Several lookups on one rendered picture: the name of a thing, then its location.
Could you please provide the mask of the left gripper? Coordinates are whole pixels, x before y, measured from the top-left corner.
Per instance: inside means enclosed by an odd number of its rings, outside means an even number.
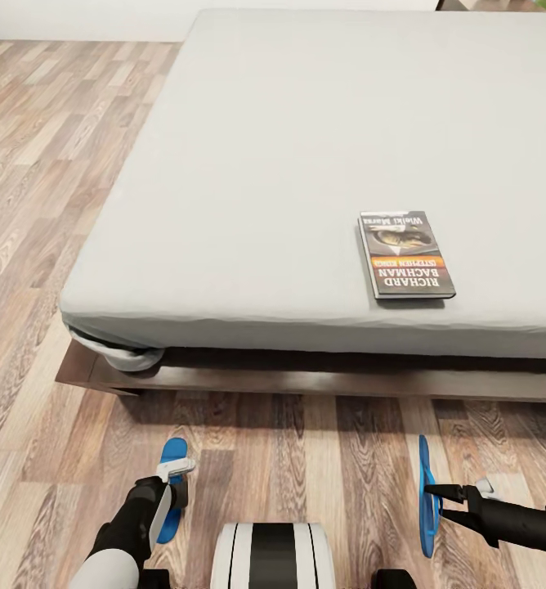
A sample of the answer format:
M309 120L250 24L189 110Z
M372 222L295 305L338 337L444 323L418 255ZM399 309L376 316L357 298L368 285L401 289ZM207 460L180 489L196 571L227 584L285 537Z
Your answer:
M188 482L169 484L171 487L172 500L168 513L174 510L185 508L188 505Z

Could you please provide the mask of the hardback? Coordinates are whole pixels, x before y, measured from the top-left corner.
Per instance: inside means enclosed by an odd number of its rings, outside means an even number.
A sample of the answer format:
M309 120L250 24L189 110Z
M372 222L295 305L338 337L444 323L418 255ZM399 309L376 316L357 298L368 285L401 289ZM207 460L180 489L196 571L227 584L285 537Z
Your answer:
M457 291L424 211L360 212L374 299L452 299Z

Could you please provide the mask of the sandal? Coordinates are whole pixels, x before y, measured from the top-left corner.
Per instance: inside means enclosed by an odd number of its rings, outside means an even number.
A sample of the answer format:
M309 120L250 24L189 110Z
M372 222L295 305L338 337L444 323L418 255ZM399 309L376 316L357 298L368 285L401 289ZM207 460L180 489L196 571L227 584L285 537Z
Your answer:
M436 484L430 471L430 460L427 439L424 434L419 436L419 529L420 542L424 555L431 559L434 549L434 536L437 535L439 518L442 517L443 497L426 492L424 487Z
M182 438L174 438L169 439L165 443L163 447L163 454L161 457L160 464L163 462L171 462L175 461L176 459L179 460L181 458L186 457L187 453L187 442L185 439ZM170 484L180 483L182 482L181 475L176 475L175 477L169 477ZM180 523L181 517L181 509L171 511L166 516L166 520L164 521L163 527L161 528L160 535L156 543L165 544L166 542L170 542L177 530L178 525Z

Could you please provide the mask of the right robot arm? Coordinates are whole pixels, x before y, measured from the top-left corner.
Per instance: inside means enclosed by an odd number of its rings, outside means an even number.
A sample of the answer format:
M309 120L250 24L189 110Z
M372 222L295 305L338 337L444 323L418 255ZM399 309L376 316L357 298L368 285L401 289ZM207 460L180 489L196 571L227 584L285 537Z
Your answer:
M468 510L446 510L442 516L476 531L489 546L499 549L499 540L533 550L546 551L546 506L537 510L504 502L489 477L478 479L476 486L460 484L433 484L424 487L426 492L463 504Z

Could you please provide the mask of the robot trunk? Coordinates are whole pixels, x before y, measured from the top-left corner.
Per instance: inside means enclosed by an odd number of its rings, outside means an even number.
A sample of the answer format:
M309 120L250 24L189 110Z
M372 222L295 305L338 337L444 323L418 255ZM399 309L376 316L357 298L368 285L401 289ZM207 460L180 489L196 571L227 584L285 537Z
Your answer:
M226 523L210 589L336 589L321 523Z

